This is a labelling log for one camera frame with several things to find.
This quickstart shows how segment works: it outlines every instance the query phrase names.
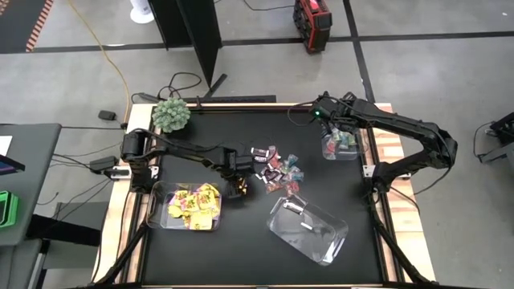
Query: yellow candy wrapper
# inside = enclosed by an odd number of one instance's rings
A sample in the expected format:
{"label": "yellow candy wrapper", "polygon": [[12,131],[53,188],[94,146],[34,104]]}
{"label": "yellow candy wrapper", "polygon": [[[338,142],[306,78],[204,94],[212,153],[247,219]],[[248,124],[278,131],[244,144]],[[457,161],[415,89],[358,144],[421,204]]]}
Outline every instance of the yellow candy wrapper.
{"label": "yellow candy wrapper", "polygon": [[214,192],[209,189],[198,193],[198,205],[201,210],[210,209],[216,206]]}
{"label": "yellow candy wrapper", "polygon": [[184,211],[194,212],[200,210],[198,206],[198,199],[196,195],[189,195],[181,200],[181,208]]}
{"label": "yellow candy wrapper", "polygon": [[170,205],[180,206],[181,200],[185,199],[187,196],[189,196],[189,194],[190,194],[190,191],[185,190],[185,189],[176,191],[173,196],[173,204],[170,204]]}
{"label": "yellow candy wrapper", "polygon": [[221,205],[219,203],[219,199],[216,199],[216,205],[211,209],[212,211],[212,218],[216,218],[219,216],[219,213],[221,213]]}
{"label": "yellow candy wrapper", "polygon": [[218,190],[211,184],[203,184],[199,189],[198,191],[202,192],[202,191],[206,191],[206,190],[212,190],[214,192],[214,195],[217,197],[219,196],[219,192]]}
{"label": "yellow candy wrapper", "polygon": [[182,209],[178,206],[168,206],[168,214],[173,218],[182,216]]}
{"label": "yellow candy wrapper", "polygon": [[191,213],[184,212],[184,214],[182,215],[182,220],[184,220],[184,226],[189,229],[191,224]]}
{"label": "yellow candy wrapper", "polygon": [[190,219],[191,230],[211,230],[212,229],[212,213],[210,210],[200,210],[193,212]]}

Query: wooden table frame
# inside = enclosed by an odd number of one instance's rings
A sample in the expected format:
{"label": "wooden table frame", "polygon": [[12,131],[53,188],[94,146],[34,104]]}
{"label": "wooden table frame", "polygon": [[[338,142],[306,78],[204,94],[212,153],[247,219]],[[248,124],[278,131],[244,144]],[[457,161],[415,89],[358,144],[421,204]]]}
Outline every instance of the wooden table frame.
{"label": "wooden table frame", "polygon": [[[292,106],[294,104],[203,104],[203,107],[241,107],[241,106]],[[378,108],[386,112],[392,112],[390,104],[376,104]],[[136,128],[149,129],[152,123],[151,115],[155,104],[134,104],[130,113],[127,132],[131,132]],[[394,162],[404,157],[400,137],[391,132],[381,129],[373,129],[375,142],[377,144],[378,156],[380,161]],[[372,164],[373,159],[371,153],[367,149],[366,163]],[[101,279],[108,271],[108,269],[116,261],[119,253],[125,248],[127,238],[129,236],[130,226],[134,212],[134,202],[136,194],[129,192],[130,181],[116,181],[112,187],[111,199],[108,206],[107,217],[104,221],[104,230],[102,231],[101,240],[101,256],[96,257],[96,265],[98,267],[97,281]],[[393,187],[402,191],[405,195],[414,199],[414,192],[409,180],[395,180]],[[435,280],[434,271],[430,261],[428,248],[426,246],[425,235],[421,224],[421,219],[418,211],[408,200],[403,196],[395,193],[393,190],[388,193],[390,213],[393,219],[395,236],[397,244],[402,248],[407,258],[419,270],[419,272],[429,280]],[[127,206],[123,212],[125,200]],[[140,224],[146,212],[146,205],[148,203],[148,195],[142,197],[141,209],[138,216],[137,224]],[[377,211],[383,219],[383,210],[380,203],[377,204]],[[389,280],[395,281],[396,275],[394,273],[393,257],[389,247],[382,239],[382,248],[385,257],[386,269],[388,272]],[[137,268],[141,254],[141,242],[134,250],[132,257],[129,261],[127,282],[135,282],[137,279]]]}

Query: small black box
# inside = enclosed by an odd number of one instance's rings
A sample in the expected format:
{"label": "small black box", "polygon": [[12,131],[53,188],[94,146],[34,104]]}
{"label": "small black box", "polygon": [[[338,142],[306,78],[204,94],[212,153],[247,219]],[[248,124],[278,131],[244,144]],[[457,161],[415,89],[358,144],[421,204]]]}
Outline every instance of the small black box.
{"label": "small black box", "polygon": [[105,169],[110,169],[118,163],[118,159],[116,157],[104,157],[98,160],[91,161],[89,163],[89,170],[92,173],[102,174],[102,171]]}
{"label": "small black box", "polygon": [[101,120],[115,120],[116,113],[110,111],[100,111],[98,113],[98,118]]}

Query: black table surface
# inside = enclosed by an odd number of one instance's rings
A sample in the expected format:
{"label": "black table surface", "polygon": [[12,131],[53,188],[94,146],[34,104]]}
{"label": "black table surface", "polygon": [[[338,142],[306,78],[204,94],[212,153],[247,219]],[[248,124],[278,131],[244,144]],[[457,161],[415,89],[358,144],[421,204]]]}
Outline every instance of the black table surface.
{"label": "black table surface", "polygon": [[0,190],[19,198],[16,223],[0,229],[0,246],[13,246],[25,238],[60,130],[60,124],[0,125],[0,136],[13,137],[7,156],[25,165],[24,172],[0,176]]}
{"label": "black table surface", "polygon": [[[305,121],[305,113],[295,113]],[[223,201],[220,227],[214,232],[151,230],[142,274],[148,285],[280,285],[380,283],[380,265],[359,158],[328,161],[321,155],[321,128],[296,127],[284,112],[193,114],[173,133],[196,145],[243,145],[266,148],[274,141],[279,154],[297,155],[304,171],[300,195],[345,220],[349,234],[333,263],[323,267],[274,235],[266,220],[285,191],[266,194],[264,183],[250,179],[243,201]],[[223,184],[217,173],[176,157],[163,157],[161,179],[168,182]]]}
{"label": "black table surface", "polygon": [[0,246],[0,288],[29,287],[41,245],[41,240],[28,240],[17,246]]}

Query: clear plastic container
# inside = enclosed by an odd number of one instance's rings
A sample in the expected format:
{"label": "clear plastic container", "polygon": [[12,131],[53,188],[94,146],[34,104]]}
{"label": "clear plastic container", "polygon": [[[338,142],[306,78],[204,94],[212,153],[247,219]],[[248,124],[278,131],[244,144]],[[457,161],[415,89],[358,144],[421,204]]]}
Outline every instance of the clear plastic container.
{"label": "clear plastic container", "polygon": [[270,230],[321,266],[332,263],[348,234],[345,221],[297,195],[281,197],[270,215]]}
{"label": "clear plastic container", "polygon": [[216,230],[221,207],[222,196],[216,184],[158,181],[150,193],[146,222],[159,229]]}
{"label": "clear plastic container", "polygon": [[357,130],[347,128],[344,132],[330,125],[330,133],[321,137],[323,157],[330,161],[352,161],[358,156]]}

